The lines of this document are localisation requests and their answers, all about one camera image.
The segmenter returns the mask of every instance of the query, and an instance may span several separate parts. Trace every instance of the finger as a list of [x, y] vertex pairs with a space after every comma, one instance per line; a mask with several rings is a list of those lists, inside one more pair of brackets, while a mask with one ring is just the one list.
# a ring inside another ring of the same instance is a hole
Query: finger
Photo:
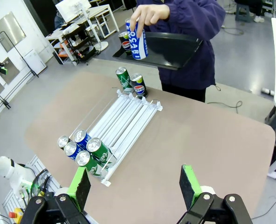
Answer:
[[152, 10], [147, 13], [147, 16], [146, 16], [145, 21], [144, 21], [145, 25], [147, 25], [147, 26], [151, 25], [151, 19], [152, 19], [154, 14], [155, 14], [155, 12], [152, 11]]
[[139, 21], [138, 21], [137, 38], [141, 37], [142, 30], [143, 30], [143, 27], [144, 27], [144, 21], [145, 21], [146, 16], [147, 16], [147, 11], [146, 10], [142, 10], [141, 15], [139, 17]]
[[160, 18], [159, 14], [158, 14], [158, 13], [155, 13], [155, 14], [153, 15], [153, 17], [151, 18], [151, 21], [150, 21], [151, 24], [156, 24], [156, 23], [158, 22], [159, 18]]
[[131, 20], [130, 20], [130, 30], [134, 31], [135, 27], [136, 27], [136, 22], [137, 19], [139, 18], [141, 14], [141, 7], [138, 6], [135, 10], [135, 12], [133, 13], [133, 15], [131, 16]]

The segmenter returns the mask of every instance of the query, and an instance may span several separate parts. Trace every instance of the green can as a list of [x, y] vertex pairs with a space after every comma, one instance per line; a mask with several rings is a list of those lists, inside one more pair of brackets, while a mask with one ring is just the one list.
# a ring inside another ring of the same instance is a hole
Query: green can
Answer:
[[131, 92], [134, 92], [134, 85], [132, 81], [130, 80], [129, 73], [125, 67], [119, 67], [116, 70], [116, 75], [125, 91], [125, 93], [130, 94]]
[[87, 142], [86, 149], [102, 163], [109, 161], [107, 164], [108, 167], [112, 167], [117, 161], [115, 156], [112, 156], [110, 149], [99, 138], [90, 139]]
[[76, 164], [80, 167], [86, 167], [86, 169], [94, 176], [100, 176], [102, 174], [102, 166], [90, 156], [87, 151], [81, 151], [76, 156]]

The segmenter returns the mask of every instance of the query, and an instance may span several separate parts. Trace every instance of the hand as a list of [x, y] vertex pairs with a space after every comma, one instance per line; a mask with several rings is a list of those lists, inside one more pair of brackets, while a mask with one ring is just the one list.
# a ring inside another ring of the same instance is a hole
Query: hand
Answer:
[[158, 20], [165, 20], [169, 17], [170, 9], [167, 5], [139, 5], [131, 16], [130, 29], [134, 31], [137, 19], [137, 37], [142, 34], [144, 24], [147, 26], [156, 24]]

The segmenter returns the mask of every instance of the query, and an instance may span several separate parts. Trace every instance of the black pants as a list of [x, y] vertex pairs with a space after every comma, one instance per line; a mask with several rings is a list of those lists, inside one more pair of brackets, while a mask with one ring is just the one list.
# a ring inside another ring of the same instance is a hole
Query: black pants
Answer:
[[162, 83], [162, 90], [170, 93], [174, 93], [183, 97], [188, 97], [190, 99], [195, 99], [201, 102], [205, 102], [205, 91], [203, 90], [187, 90], [183, 88], [179, 88], [177, 86], [168, 85]]
[[250, 7], [250, 11], [261, 16], [262, 0], [235, 0], [236, 3]]

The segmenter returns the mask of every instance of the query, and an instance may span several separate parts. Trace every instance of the brown table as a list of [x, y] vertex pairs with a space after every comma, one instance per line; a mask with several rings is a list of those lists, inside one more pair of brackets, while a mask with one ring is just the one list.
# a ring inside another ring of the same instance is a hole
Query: brown table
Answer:
[[[77, 166], [56, 147], [118, 80], [82, 73], [46, 106], [26, 141], [62, 186]], [[201, 185], [219, 197], [239, 194], [253, 215], [275, 143], [271, 127], [188, 98], [149, 88], [157, 112], [106, 187], [94, 177], [85, 210], [100, 224], [173, 224], [185, 212], [180, 166], [191, 164]]]

